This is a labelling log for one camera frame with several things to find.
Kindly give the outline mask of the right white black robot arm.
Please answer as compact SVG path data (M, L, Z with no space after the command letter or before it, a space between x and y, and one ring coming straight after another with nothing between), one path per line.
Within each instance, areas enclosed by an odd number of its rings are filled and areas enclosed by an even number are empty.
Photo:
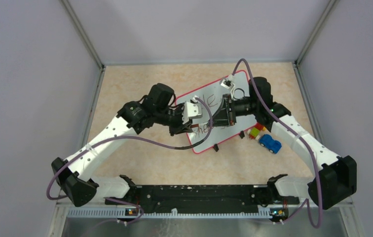
M321 144L296 120L290 110L273 100L271 85L264 77L248 81L249 95L234 99L234 76L221 80L220 85L229 90L222 96L222 104L213 113L214 127L228 127L237 123L238 117L254 115L258 123L288 145L311 169L314 178L278 175L269 180L272 187L266 196L272 203L286 197L313 201L323 210L343 201L357 191L357 163L351 156L342 157Z

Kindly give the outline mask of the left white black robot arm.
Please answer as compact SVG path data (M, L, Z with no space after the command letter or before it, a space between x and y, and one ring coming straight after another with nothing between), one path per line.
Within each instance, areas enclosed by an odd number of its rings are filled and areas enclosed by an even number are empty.
M57 183L65 193L62 197L81 207L97 193L99 184L92 180L95 170L126 140L137 139L155 123L167 126L172 136L191 132L193 119L202 115L202 107L197 99L174 106L174 97L171 87L158 83L139 101L125 103L94 139L66 159L56 158L51 163L54 176L49 186Z

